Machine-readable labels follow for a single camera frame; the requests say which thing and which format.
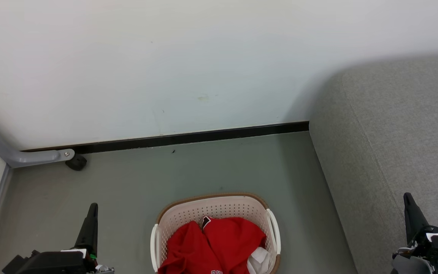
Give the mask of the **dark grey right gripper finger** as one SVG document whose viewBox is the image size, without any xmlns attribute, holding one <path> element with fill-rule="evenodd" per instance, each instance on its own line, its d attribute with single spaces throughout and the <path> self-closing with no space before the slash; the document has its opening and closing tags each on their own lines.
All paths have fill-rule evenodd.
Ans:
<svg viewBox="0 0 438 274">
<path fill-rule="evenodd" d="M 421 244 L 425 241 L 426 233 L 430 231 L 431 227 L 411 193 L 403 195 L 403 202 L 407 243 Z"/>
</svg>

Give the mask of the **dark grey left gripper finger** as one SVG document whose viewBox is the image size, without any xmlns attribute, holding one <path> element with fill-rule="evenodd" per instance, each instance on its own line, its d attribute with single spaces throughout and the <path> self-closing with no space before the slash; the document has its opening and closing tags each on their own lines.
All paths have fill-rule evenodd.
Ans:
<svg viewBox="0 0 438 274">
<path fill-rule="evenodd" d="M 90 256 L 98 251 L 98 204 L 92 203 L 80 228 L 75 248 L 86 249 Z"/>
</svg>

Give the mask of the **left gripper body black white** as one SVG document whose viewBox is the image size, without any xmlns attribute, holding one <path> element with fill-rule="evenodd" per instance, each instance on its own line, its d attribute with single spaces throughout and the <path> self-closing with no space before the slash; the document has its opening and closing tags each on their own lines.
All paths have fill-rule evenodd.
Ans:
<svg viewBox="0 0 438 274">
<path fill-rule="evenodd" d="M 15 256 L 3 269 L 4 274 L 114 274 L 115 270 L 98 264 L 87 249 L 69 249 Z"/>
</svg>

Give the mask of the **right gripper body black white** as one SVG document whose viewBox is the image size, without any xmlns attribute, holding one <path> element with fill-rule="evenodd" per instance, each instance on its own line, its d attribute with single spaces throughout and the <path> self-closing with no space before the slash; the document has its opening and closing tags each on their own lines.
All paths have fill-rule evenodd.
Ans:
<svg viewBox="0 0 438 274">
<path fill-rule="evenodd" d="M 438 227 L 421 228 L 392 259 L 393 274 L 438 274 Z"/>
</svg>

